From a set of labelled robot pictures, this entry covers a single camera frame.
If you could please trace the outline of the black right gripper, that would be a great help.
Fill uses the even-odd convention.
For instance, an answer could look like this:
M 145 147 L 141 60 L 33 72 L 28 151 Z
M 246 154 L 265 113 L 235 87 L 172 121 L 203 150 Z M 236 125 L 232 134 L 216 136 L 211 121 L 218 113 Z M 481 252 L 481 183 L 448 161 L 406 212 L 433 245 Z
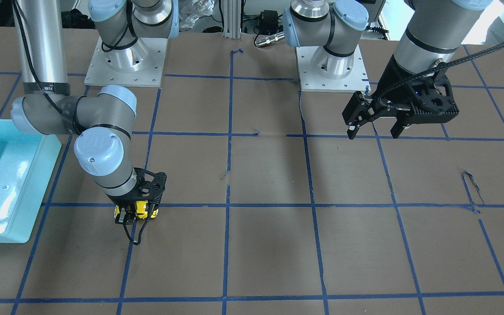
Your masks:
M 119 207 L 115 209 L 115 223 L 131 224 L 130 213 L 136 211 L 136 201 L 147 201 L 147 218 L 155 218 L 159 212 L 166 181 L 167 175 L 164 172 L 152 173 L 146 169 L 134 168 L 133 174 L 126 182 L 128 186 L 133 184 L 130 191 L 124 189 L 125 184 L 120 187 L 121 192 L 112 192 L 108 189 L 108 197 Z

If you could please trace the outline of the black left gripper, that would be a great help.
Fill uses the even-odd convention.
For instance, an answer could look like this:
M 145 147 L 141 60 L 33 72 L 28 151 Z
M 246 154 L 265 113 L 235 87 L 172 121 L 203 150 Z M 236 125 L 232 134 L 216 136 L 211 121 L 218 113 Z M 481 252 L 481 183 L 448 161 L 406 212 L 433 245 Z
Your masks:
M 360 126 L 378 119 L 379 111 L 396 116 L 396 122 L 391 128 L 393 138 L 399 138 L 412 124 L 449 122 L 459 114 L 459 109 L 445 74 L 446 70 L 440 70 L 437 74 L 412 80 L 377 100 L 386 88 L 412 76 L 392 56 L 378 82 L 376 92 L 369 96 L 356 91 L 344 108 L 342 117 L 348 127 L 348 138 L 353 140 Z

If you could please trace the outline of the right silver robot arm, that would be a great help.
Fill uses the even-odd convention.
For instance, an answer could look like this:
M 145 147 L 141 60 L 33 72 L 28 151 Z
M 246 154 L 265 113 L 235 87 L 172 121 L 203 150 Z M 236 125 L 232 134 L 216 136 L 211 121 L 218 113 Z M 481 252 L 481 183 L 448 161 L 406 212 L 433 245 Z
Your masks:
M 166 174 L 135 168 L 129 158 L 137 98 L 117 84 L 98 96 L 72 95 L 62 20 L 56 0 L 13 0 L 24 97 L 13 102 L 16 127 L 30 134 L 72 134 L 80 167 L 116 205 L 117 224 L 148 221 L 158 213 Z M 142 37 L 178 35 L 175 0 L 91 0 L 89 11 L 111 63 L 131 53 L 132 68 L 149 65 Z

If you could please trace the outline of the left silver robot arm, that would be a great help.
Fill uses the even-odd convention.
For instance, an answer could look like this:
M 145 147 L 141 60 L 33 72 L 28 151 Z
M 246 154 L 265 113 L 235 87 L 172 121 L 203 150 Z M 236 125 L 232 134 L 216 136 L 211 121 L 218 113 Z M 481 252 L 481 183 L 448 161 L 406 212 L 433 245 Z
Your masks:
M 490 0 L 408 0 L 413 10 L 402 37 L 369 96 L 353 93 L 342 112 L 354 139 L 358 130 L 381 117 L 394 117 L 392 137 L 414 124 L 443 124 L 459 114 L 448 68 L 464 63 L 453 56 Z M 374 0 L 293 0 L 282 16 L 284 38 L 292 47 L 315 47 L 312 66 L 321 75 L 348 75 L 365 31 L 373 26 Z

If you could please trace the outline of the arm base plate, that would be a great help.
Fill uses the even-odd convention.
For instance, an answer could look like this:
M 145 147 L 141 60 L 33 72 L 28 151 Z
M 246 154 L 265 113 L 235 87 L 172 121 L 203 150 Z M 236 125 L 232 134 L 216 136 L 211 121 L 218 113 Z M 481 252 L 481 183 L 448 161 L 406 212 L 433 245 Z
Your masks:
M 167 45 L 166 38 L 140 38 L 128 49 L 104 52 L 99 39 L 84 83 L 160 88 Z
M 302 92 L 370 92 L 360 48 L 354 54 L 337 57 L 322 46 L 296 48 Z

